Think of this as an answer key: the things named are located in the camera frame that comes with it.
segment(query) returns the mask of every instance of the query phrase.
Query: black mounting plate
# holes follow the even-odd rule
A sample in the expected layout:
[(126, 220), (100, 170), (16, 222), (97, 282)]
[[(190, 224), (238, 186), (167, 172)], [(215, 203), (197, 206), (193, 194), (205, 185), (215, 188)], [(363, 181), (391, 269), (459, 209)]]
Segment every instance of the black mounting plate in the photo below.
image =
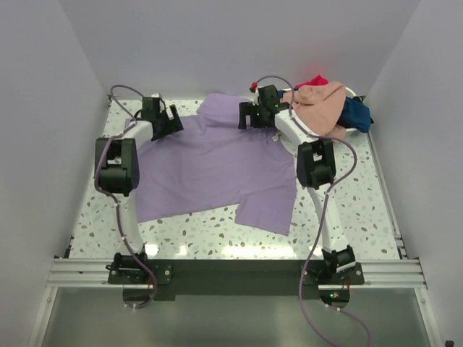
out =
[[(171, 301), (176, 295), (221, 296), (296, 296), (304, 260), (146, 260), (145, 264), (158, 280), (155, 300)], [(331, 278), (320, 276), (326, 268), (324, 260), (311, 260), (304, 279), (302, 297), (319, 299), (318, 285), (342, 286), (350, 277), (351, 285), (365, 283), (362, 266)], [(121, 270), (110, 273), (109, 284), (148, 284), (148, 277), (128, 278)]]

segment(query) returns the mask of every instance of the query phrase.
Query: blue cloth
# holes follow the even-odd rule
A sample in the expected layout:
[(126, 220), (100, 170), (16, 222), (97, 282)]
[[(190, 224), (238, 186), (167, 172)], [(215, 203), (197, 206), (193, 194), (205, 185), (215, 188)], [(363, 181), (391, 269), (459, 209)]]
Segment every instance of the blue cloth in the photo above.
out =
[(279, 90), (278, 91), (278, 97), (281, 99), (283, 98), (283, 94), (286, 93), (288, 90)]
[(358, 100), (346, 98), (338, 124), (366, 133), (371, 127), (370, 109)]

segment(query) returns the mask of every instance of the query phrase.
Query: gray wall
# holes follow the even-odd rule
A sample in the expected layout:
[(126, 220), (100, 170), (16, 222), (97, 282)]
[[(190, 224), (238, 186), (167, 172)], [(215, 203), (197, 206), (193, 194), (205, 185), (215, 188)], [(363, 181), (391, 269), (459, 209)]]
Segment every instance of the gray wall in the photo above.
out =
[(366, 93), (419, 0), (60, 0), (105, 88), (242, 95), (321, 73)]
[(463, 343), (461, 0), (422, 0), (373, 89), (373, 134), (444, 338)]
[(106, 96), (56, 0), (0, 4), (0, 336), (29, 338), (69, 241)]

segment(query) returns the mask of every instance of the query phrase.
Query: red cloth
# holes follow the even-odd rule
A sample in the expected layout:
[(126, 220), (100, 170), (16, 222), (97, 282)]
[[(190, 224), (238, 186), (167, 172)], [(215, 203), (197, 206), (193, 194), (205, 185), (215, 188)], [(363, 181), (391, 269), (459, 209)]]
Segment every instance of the red cloth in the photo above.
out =
[(327, 85), (327, 84), (328, 84), (328, 80), (323, 78), (321, 74), (319, 74), (316, 78), (314, 78), (311, 81), (307, 81), (307, 82), (301, 83), (300, 85), (296, 85), (296, 88), (299, 89), (303, 85)]

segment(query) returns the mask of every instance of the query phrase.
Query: purple shirt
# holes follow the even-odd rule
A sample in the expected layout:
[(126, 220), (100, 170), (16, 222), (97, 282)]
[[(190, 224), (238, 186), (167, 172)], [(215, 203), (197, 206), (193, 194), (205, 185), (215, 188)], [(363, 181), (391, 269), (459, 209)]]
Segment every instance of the purple shirt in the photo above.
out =
[(289, 233), (294, 159), (275, 129), (238, 129), (242, 101), (209, 95), (183, 131), (140, 148), (139, 222), (239, 203), (236, 223)]

